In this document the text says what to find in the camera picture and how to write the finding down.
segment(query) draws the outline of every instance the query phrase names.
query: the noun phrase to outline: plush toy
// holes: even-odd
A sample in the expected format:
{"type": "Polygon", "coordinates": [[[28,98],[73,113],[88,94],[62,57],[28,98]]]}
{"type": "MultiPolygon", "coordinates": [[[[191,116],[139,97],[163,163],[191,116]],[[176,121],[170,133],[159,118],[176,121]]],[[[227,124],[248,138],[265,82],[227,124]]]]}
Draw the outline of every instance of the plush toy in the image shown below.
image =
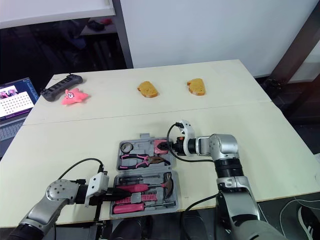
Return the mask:
{"type": "Polygon", "coordinates": [[[80,103],[82,102],[84,99],[86,99],[89,95],[84,93],[84,92],[80,92],[79,88],[74,88],[72,90],[65,90],[65,97],[62,100],[62,104],[63,105],[67,105],[67,104],[73,104],[73,103],[80,103]]]}

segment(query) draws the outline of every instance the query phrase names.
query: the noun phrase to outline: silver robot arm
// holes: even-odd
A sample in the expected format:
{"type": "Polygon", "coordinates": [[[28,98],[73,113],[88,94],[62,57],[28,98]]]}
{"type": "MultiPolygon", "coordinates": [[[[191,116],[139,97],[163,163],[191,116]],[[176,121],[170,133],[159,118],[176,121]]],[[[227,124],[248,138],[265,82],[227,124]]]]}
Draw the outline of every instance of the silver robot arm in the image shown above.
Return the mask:
{"type": "Polygon", "coordinates": [[[97,206],[98,220],[99,206],[103,201],[121,200],[131,195],[120,188],[108,187],[106,171],[92,176],[89,184],[85,183],[84,179],[58,179],[52,182],[43,198],[25,215],[7,240],[41,240],[54,226],[65,205],[84,204],[86,208],[89,205],[97,206]]]}
{"type": "Polygon", "coordinates": [[[220,192],[216,207],[221,225],[235,240],[285,240],[273,226],[260,220],[257,202],[242,170],[236,138],[229,134],[195,137],[188,121],[179,123],[181,133],[185,134],[184,152],[180,155],[212,157],[220,192]]]}

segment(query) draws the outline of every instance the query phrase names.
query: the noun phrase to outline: sneaker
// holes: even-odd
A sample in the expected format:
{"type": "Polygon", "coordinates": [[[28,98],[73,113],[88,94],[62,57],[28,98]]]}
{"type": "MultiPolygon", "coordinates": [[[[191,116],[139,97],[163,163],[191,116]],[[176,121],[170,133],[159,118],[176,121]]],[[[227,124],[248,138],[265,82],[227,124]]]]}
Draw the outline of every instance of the sneaker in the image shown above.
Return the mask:
{"type": "Polygon", "coordinates": [[[320,222],[310,208],[301,206],[298,210],[298,220],[308,240],[320,239],[320,222]]]}

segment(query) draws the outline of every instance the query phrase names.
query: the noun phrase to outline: toolbox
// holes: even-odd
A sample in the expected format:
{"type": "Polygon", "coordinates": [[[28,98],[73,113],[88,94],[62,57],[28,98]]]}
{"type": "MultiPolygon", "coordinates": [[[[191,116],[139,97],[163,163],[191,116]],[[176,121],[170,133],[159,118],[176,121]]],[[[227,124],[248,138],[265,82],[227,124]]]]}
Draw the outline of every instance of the toolbox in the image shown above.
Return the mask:
{"type": "Polygon", "coordinates": [[[157,148],[165,137],[151,138],[149,133],[140,139],[122,141],[119,144],[113,187],[131,192],[131,197],[112,201],[110,216],[128,218],[172,213],[178,210],[175,158],[157,148]]]}

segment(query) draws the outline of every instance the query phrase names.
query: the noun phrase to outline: white wall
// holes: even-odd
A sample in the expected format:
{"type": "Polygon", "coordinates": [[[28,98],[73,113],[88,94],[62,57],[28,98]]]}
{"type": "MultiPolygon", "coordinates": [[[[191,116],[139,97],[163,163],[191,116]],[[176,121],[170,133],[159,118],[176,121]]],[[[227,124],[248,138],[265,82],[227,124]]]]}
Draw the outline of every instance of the white wall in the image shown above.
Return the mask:
{"type": "Polygon", "coordinates": [[[318,0],[121,0],[135,68],[240,59],[269,75],[318,0]]]}
{"type": "Polygon", "coordinates": [[[290,79],[289,83],[312,82],[320,74],[320,41],[290,79]]]}

